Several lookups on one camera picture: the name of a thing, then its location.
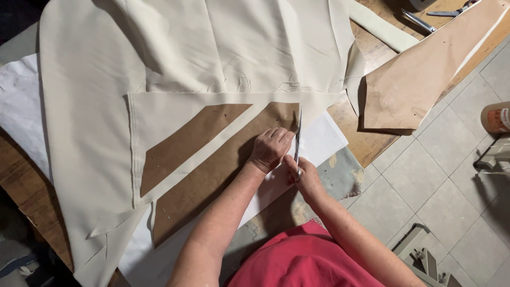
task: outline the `left hand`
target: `left hand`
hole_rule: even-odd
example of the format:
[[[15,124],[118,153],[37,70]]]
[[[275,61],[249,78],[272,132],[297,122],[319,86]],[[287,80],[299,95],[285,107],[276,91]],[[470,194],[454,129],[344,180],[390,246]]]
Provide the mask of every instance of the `left hand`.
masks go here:
[[[247,163],[255,165],[263,173],[268,174],[287,154],[293,137],[294,133],[285,128],[273,128],[262,132],[255,139],[255,146]]]

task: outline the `brown paper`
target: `brown paper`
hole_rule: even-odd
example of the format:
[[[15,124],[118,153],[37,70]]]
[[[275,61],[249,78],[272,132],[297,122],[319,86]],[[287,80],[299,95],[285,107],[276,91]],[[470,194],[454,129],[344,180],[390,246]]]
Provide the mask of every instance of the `brown paper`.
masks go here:
[[[140,196],[146,195],[250,106],[251,104],[207,106],[171,136],[150,148],[145,153]]]
[[[369,73],[366,129],[417,129],[462,62],[508,7],[482,0],[420,43]]]
[[[299,103],[269,103],[246,126],[160,197],[156,202],[155,246],[190,222],[221,194],[250,156],[257,135],[274,127],[295,131],[298,110]]]

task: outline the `hand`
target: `hand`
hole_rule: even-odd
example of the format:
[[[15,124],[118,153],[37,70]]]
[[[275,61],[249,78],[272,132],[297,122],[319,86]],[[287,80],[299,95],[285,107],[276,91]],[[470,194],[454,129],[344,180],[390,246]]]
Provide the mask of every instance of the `hand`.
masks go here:
[[[277,167],[290,149],[294,133],[285,128],[273,128],[262,132],[255,139],[253,152],[247,163],[252,163],[268,174]]]
[[[294,184],[297,179],[298,165],[290,155],[284,156],[283,162],[289,170],[289,184]],[[327,192],[320,182],[317,168],[304,157],[299,157],[299,167],[301,168],[301,177],[296,185],[305,201],[317,196],[326,195]]]

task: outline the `red shirt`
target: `red shirt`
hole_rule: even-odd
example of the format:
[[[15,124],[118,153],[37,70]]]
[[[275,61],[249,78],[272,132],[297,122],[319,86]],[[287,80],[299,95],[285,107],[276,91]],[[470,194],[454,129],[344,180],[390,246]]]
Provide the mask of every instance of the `red shirt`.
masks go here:
[[[253,253],[228,287],[384,287],[314,221],[275,236]]]

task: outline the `label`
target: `label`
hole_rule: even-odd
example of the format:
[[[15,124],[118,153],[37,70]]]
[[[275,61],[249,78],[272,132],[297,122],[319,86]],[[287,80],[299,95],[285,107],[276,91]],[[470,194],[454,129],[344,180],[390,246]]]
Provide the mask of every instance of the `label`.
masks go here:
[[[487,121],[494,131],[510,132],[508,108],[489,111],[487,114]]]

